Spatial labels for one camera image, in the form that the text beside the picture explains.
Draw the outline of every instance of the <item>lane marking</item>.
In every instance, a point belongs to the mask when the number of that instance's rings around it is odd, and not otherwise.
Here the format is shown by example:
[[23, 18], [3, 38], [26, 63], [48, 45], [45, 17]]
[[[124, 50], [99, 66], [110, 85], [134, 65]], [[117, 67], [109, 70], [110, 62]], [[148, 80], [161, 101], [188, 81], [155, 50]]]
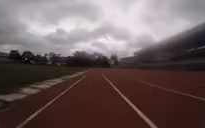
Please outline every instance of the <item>lane marking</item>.
[[175, 90], [172, 90], [172, 89], [160, 87], [158, 85], [155, 85], [155, 84], [152, 84], [152, 83], [148, 83], [148, 82], [145, 82], [145, 81], [138, 81], [138, 80], [135, 80], [135, 81], [136, 82], [140, 82], [140, 83], [145, 84], [145, 85], [149, 85], [151, 87], [155, 87], [155, 88], [159, 88], [159, 89], [162, 89], [162, 90], [165, 90], [165, 91], [169, 91], [169, 92], [172, 92], [172, 93], [176, 93], [176, 94], [180, 94], [180, 95], [183, 95], [183, 96], [191, 97], [191, 98], [196, 99], [196, 100], [205, 101], [204, 97], [198, 97], [198, 96], [195, 96], [195, 95], [191, 95], [191, 94], [175, 91]]
[[72, 84], [69, 88], [67, 88], [66, 90], [64, 90], [63, 92], [61, 92], [58, 96], [56, 96], [54, 99], [52, 99], [51, 101], [49, 101], [47, 104], [45, 104], [42, 108], [38, 109], [37, 111], [35, 111], [32, 115], [30, 115], [28, 118], [26, 118], [26, 120], [24, 120], [23, 122], [21, 122], [18, 126], [16, 126], [15, 128], [23, 128], [28, 122], [30, 122], [33, 118], [35, 118], [39, 113], [41, 113], [43, 110], [45, 110], [48, 106], [50, 106], [51, 104], [53, 104], [57, 99], [59, 99], [62, 95], [64, 95], [66, 92], [68, 92], [71, 88], [73, 88], [75, 85], [77, 85], [81, 80], [83, 80], [86, 76], [84, 75], [83, 77], [81, 77], [79, 80], [77, 80], [74, 84]]
[[113, 87], [113, 89], [128, 103], [128, 105], [140, 116], [149, 126], [150, 128], [158, 128], [142, 111], [140, 111], [125, 95], [119, 91], [116, 86], [104, 75], [102, 74], [104, 79]]

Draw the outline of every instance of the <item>treeline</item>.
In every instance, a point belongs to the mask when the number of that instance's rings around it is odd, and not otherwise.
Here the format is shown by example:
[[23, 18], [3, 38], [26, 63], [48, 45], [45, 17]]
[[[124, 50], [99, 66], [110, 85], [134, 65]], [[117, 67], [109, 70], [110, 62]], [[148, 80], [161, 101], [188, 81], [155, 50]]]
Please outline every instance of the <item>treeline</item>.
[[111, 67], [118, 64], [117, 55], [110, 58], [101, 53], [87, 53], [76, 51], [72, 56], [61, 56], [54, 52], [45, 54], [34, 54], [31, 51], [20, 53], [18, 50], [11, 50], [7, 55], [0, 53], [0, 59], [7, 58], [12, 63], [26, 63], [36, 65], [57, 65], [76, 67]]

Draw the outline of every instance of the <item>cloudy sky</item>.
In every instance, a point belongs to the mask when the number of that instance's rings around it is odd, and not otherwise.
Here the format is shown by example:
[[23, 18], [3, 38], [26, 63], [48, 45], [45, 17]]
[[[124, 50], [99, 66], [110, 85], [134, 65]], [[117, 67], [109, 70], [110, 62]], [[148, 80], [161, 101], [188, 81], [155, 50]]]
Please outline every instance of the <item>cloudy sky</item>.
[[0, 50], [131, 55], [205, 22], [205, 0], [0, 0]]

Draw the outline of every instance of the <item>red running track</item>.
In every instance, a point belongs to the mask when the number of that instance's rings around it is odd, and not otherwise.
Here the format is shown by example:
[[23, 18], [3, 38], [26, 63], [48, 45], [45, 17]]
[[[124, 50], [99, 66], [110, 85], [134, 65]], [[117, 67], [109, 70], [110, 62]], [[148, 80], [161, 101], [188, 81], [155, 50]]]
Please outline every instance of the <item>red running track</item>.
[[1, 127], [205, 128], [205, 72], [92, 69], [84, 76], [0, 113]]

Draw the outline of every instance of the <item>grass field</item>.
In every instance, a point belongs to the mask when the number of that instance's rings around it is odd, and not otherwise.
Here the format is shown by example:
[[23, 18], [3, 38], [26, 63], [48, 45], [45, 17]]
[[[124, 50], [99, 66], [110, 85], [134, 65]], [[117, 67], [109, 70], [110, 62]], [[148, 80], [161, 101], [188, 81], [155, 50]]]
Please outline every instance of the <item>grass field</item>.
[[81, 68], [0, 64], [0, 93], [46, 79], [83, 71]]

